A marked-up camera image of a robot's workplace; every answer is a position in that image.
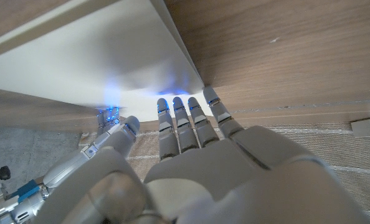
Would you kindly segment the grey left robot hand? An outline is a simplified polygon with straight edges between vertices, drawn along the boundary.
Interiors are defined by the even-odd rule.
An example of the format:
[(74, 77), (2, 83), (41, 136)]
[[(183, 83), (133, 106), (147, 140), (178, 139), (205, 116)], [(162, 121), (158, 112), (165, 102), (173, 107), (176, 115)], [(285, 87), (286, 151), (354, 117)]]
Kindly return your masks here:
[(159, 99), (159, 158), (139, 179), (126, 158), (130, 116), (100, 135), (76, 168), (45, 176), (52, 193), (36, 223), (368, 223), (329, 166), (261, 126), (243, 128), (211, 87), (212, 127), (195, 98)]

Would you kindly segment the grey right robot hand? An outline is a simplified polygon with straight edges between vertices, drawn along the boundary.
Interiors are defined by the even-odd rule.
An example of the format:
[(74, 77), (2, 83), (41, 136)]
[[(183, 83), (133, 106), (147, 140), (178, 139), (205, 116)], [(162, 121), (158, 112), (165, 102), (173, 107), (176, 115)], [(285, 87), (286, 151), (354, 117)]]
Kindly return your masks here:
[(73, 171), (90, 160), (108, 139), (111, 132), (114, 132), (119, 126), (119, 117), (117, 107), (100, 110), (97, 115), (98, 137), (93, 142), (86, 144), (81, 150), (74, 151), (55, 163), (45, 174), (43, 184), (47, 188), (56, 188)]

